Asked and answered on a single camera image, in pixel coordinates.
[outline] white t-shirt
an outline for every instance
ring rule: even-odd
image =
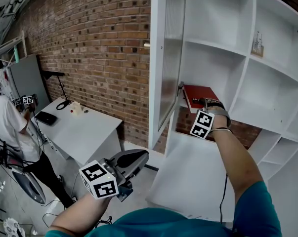
[[[27,121],[10,100],[6,96],[0,96],[0,139],[13,148],[21,149],[24,160],[36,162],[40,158],[38,145],[27,133],[19,133],[26,125]]]

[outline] person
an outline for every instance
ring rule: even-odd
[[[213,136],[235,194],[232,230],[218,222],[187,219],[169,210],[146,208],[131,212],[112,225],[101,226],[91,231],[106,211],[110,198],[95,200],[87,194],[57,216],[45,236],[75,237],[86,234],[86,237],[282,236],[271,196],[256,163],[226,125],[225,116],[215,116],[212,128],[220,130],[213,131]]]
[[[44,152],[34,142],[26,129],[35,105],[27,107],[22,116],[12,102],[4,95],[0,95],[0,140],[10,147],[21,152],[19,155],[24,161],[24,171],[33,173],[42,183],[47,185],[67,208],[76,200],[70,198],[62,185],[62,177],[55,175],[52,165]]]

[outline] door hinge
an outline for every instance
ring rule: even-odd
[[[178,97],[180,91],[183,89],[183,87],[184,87],[184,82],[181,81],[179,86],[177,87],[177,95],[176,95],[177,97]]]

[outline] man in white shirt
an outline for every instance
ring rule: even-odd
[[[67,195],[62,183],[55,175],[52,165],[44,152],[26,132],[35,105],[29,105],[24,116],[17,111],[6,96],[0,96],[0,140],[22,153],[24,171],[33,173],[47,185],[67,208],[73,200]]]

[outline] white table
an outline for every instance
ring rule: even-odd
[[[83,106],[77,116],[71,113],[70,105],[58,111],[56,107],[63,101],[59,97],[42,110],[57,117],[53,125],[38,121],[41,132],[57,153],[64,159],[71,156],[83,166],[94,159],[109,159],[121,151],[116,128],[122,120]]]

